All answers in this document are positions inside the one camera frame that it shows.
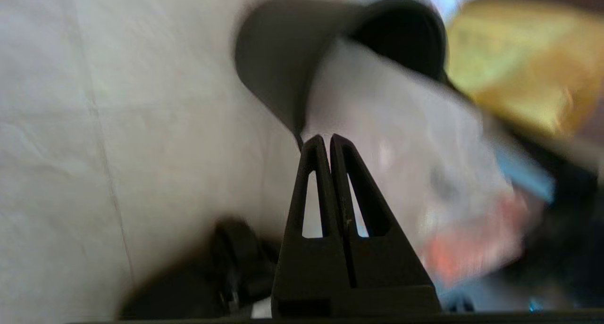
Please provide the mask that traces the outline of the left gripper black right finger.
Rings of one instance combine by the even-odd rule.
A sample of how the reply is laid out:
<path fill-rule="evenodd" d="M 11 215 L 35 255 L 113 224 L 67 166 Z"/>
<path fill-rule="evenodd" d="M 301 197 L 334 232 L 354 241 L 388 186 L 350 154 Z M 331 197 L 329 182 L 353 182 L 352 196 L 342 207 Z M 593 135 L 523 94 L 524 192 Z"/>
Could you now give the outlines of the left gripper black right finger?
<path fill-rule="evenodd" d="M 354 144 L 334 134 L 330 158 L 349 278 L 349 288 L 338 296 L 341 314 L 440 313 L 434 284 Z"/>

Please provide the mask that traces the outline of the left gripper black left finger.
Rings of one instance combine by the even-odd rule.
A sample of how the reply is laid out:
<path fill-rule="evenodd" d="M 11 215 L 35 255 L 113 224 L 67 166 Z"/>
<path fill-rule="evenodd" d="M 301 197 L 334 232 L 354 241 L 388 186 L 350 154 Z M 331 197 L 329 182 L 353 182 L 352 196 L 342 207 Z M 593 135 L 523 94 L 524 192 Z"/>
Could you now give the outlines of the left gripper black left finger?
<path fill-rule="evenodd" d="M 321 238 L 305 238 L 302 234 L 312 172 L 319 193 Z M 272 290 L 272 316 L 345 317 L 344 296 L 349 287 L 327 150 L 323 137 L 316 135 L 301 150 Z"/>

